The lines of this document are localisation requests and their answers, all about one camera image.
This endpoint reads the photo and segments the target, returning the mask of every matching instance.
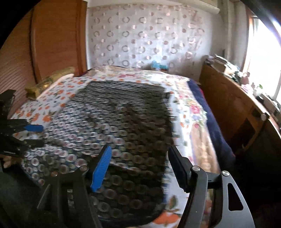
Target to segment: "blue fabric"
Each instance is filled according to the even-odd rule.
[[[207,112],[207,127],[221,170],[231,170],[235,163],[235,155],[233,154],[232,149],[223,138],[219,125],[196,82],[190,79],[187,84],[195,99],[205,112]]]

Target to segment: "silver bolt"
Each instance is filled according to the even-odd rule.
[[[82,166],[79,167],[79,169],[80,169],[82,172],[85,172],[85,171],[88,169],[88,167],[87,167],[86,165],[82,165]]]
[[[52,176],[52,177],[57,176],[57,174],[58,174],[58,172],[57,172],[57,171],[52,171],[52,172],[51,172],[51,176]]]
[[[193,169],[194,171],[199,171],[199,170],[200,170],[200,167],[197,166],[197,165],[195,165],[195,166],[192,166],[192,169]]]
[[[228,176],[229,176],[229,172],[227,172],[227,171],[225,171],[225,170],[222,171],[222,174],[223,174],[225,177],[228,177]]]

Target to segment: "floral quilt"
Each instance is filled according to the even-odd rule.
[[[91,81],[127,81],[162,86],[170,93],[169,111],[172,112],[173,141],[182,156],[187,157],[193,165],[198,165],[207,172],[219,173],[214,152],[206,127],[206,113],[194,98],[187,81],[188,78],[169,75],[158,71],[124,69],[121,67],[103,66],[91,69],[83,77],[75,77],[60,82],[37,101],[28,101],[20,107],[12,118],[24,118],[32,124],[44,127],[56,117],[58,112],[74,97],[78,91]],[[41,133],[20,132],[15,137],[38,138]],[[30,162],[32,154],[23,160]],[[152,223],[142,227],[177,227],[184,211],[188,194],[179,188],[171,166],[166,168],[164,179],[168,183],[163,191],[167,195],[167,206],[163,213]],[[201,227],[207,227],[211,207],[210,194],[205,204]]]

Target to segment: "ring pattern on wallpaper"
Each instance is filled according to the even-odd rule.
[[[204,39],[202,18],[188,6],[117,4],[88,8],[89,67],[148,69],[152,61],[186,76]]]

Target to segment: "pillow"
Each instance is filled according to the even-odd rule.
[[[44,81],[38,83],[35,86],[25,88],[25,91],[27,92],[26,97],[32,100],[36,100],[40,94],[42,94],[46,89],[48,89],[59,78],[68,74],[73,74],[74,71],[74,67],[66,67],[62,70],[57,70],[53,72]]]

